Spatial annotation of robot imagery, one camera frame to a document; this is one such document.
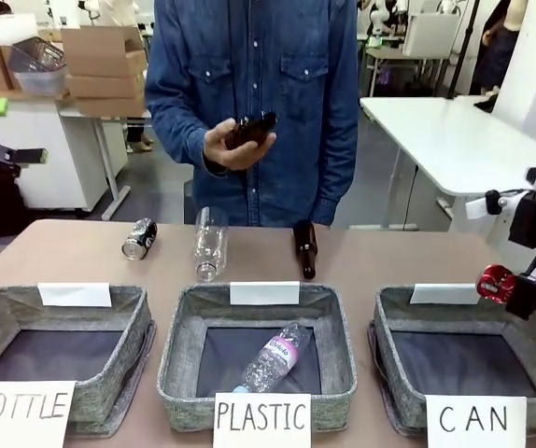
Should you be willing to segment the person's right hand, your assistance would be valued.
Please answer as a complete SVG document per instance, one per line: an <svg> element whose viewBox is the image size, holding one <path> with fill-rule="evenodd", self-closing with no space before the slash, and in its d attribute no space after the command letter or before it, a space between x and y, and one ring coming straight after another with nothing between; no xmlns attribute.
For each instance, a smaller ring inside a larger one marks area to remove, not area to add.
<svg viewBox="0 0 536 448"><path fill-rule="evenodd" d="M225 138L234 130L236 122L233 118L225 119L205 133L204 156L208 161L217 163L231 171L242 171L260 161L276 141L276 134L269 133L264 142L258 145L254 141L242 146L228 149Z"/></svg>

